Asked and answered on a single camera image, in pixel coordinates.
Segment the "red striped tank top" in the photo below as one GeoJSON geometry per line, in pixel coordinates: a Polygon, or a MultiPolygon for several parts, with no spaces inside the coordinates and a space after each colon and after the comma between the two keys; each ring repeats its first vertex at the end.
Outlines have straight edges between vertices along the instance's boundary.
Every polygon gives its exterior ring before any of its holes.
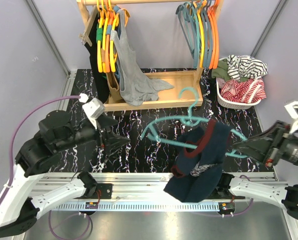
{"type": "Polygon", "coordinates": [[[244,82],[234,79],[226,81],[220,95],[227,101],[243,104],[253,104],[267,97],[262,78],[248,79],[244,82]]]}

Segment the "navy garment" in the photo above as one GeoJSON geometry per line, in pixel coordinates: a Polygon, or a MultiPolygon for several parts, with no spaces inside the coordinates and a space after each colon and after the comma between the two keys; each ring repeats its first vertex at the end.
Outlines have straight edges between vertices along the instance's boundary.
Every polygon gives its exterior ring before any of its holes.
{"type": "Polygon", "coordinates": [[[182,203],[199,203],[211,195],[222,176],[231,127],[211,119],[178,137],[178,141],[196,146],[177,147],[172,178],[163,191],[182,203]]]}

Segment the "black white striped tank top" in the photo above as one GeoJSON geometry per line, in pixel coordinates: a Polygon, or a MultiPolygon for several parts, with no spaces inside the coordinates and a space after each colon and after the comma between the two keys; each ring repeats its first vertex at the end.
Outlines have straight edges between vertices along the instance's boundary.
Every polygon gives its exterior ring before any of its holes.
{"type": "Polygon", "coordinates": [[[258,79],[268,74],[268,65],[250,55],[234,55],[227,57],[227,74],[231,79],[258,79]]]}

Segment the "blue grey hanger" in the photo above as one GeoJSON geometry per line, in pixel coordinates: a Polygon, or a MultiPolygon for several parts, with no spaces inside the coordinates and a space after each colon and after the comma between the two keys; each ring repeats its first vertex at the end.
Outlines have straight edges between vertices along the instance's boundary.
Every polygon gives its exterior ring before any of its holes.
{"type": "Polygon", "coordinates": [[[175,14],[177,15],[182,33],[184,35],[189,52],[193,59],[193,68],[197,68],[198,66],[197,40],[198,39],[197,39],[197,31],[196,31],[196,21],[190,13],[192,6],[193,5],[191,3],[184,2],[177,7],[175,14]]]}

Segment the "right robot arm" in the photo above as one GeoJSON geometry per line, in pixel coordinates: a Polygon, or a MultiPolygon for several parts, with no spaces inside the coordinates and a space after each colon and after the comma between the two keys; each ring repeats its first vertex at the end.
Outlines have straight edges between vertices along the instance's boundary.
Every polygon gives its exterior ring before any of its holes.
{"type": "MultiPolygon", "coordinates": [[[[278,120],[266,131],[237,142],[232,148],[269,168],[274,168],[279,161],[298,167],[298,130],[291,130],[291,124],[278,120]]],[[[222,199],[232,195],[262,201],[298,220],[298,184],[269,185],[223,173],[215,188],[222,199]]]]}

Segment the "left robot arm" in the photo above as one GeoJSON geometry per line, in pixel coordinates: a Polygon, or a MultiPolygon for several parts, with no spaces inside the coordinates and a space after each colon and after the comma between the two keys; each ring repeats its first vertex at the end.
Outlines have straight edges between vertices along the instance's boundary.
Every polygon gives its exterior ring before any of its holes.
{"type": "Polygon", "coordinates": [[[101,114],[93,125],[83,120],[73,127],[71,115],[54,110],[38,123],[39,131],[26,141],[15,157],[12,183],[0,198],[0,238],[20,235],[53,208],[76,198],[90,199],[100,195],[98,183],[87,171],[80,172],[69,183],[40,196],[31,197],[34,186],[50,168],[61,160],[61,152],[89,142],[112,155],[126,146],[130,139],[112,132],[118,121],[101,114]]]}

